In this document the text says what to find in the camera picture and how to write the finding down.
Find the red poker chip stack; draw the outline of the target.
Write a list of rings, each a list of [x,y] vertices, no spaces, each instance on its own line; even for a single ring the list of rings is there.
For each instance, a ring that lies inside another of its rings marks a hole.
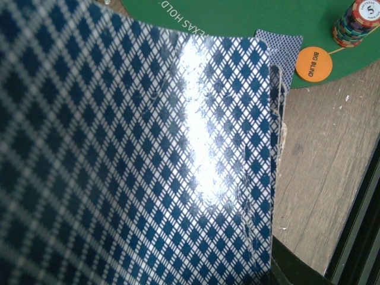
[[[334,23],[332,38],[342,48],[353,48],[379,27],[379,1],[356,0]]]

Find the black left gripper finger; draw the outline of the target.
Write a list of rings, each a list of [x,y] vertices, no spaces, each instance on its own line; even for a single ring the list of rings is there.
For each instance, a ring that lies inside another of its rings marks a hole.
[[[329,279],[305,264],[276,237],[273,237],[271,252],[270,284],[333,285]]]

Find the orange big blind button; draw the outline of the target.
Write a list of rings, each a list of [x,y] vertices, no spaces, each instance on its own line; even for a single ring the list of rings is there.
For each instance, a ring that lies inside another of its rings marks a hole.
[[[329,77],[333,70],[331,55],[324,49],[310,46],[299,52],[295,70],[297,75],[310,83],[318,83]]]

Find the grey playing card deck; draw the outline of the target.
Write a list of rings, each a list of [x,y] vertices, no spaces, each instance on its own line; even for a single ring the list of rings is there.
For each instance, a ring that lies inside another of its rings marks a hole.
[[[270,56],[2,1],[1,283],[270,284]]]

